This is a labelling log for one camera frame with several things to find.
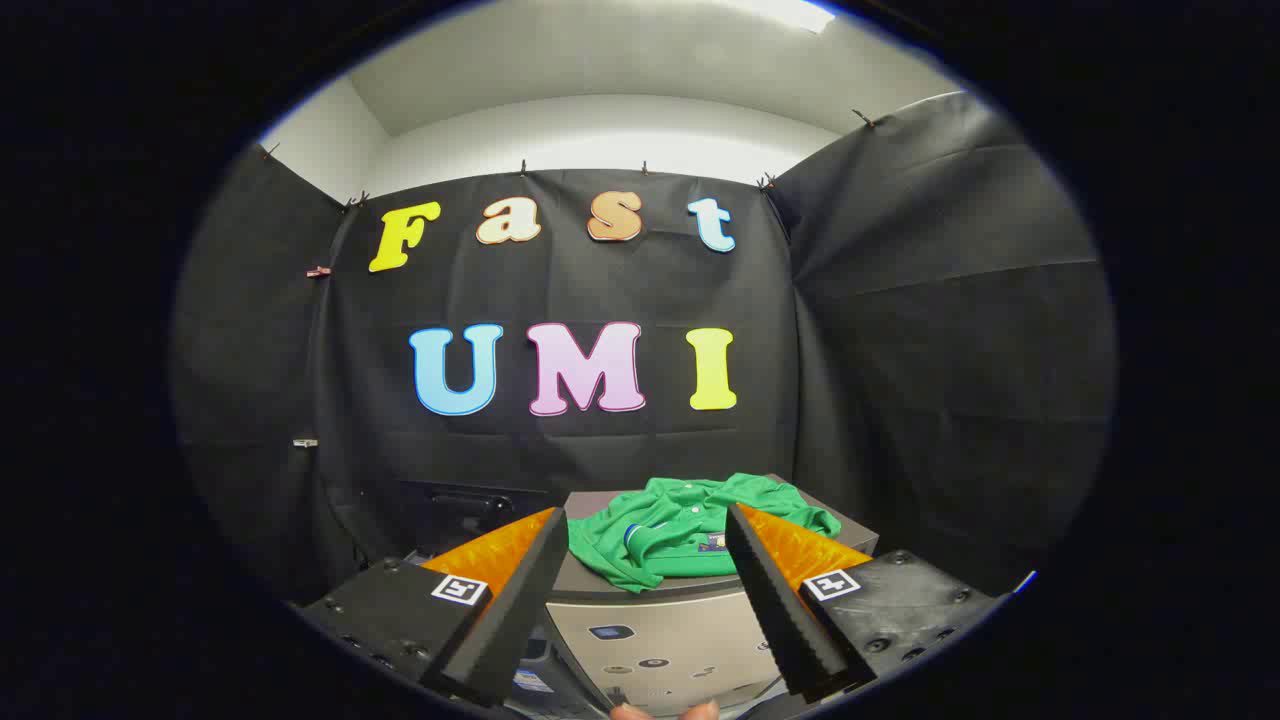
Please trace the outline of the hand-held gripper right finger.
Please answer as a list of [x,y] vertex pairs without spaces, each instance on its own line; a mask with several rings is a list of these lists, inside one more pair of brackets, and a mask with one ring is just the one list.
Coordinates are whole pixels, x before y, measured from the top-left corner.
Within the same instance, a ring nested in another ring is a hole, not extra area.
[[726,542],[790,694],[858,693],[932,660],[1007,601],[910,551],[872,557],[733,503]]

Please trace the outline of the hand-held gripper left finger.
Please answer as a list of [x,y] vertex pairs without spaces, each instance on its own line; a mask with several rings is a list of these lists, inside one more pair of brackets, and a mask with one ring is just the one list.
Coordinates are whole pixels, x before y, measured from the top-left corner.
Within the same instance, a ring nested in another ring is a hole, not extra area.
[[428,561],[383,559],[298,614],[411,685],[502,705],[568,544],[564,509],[544,509]]

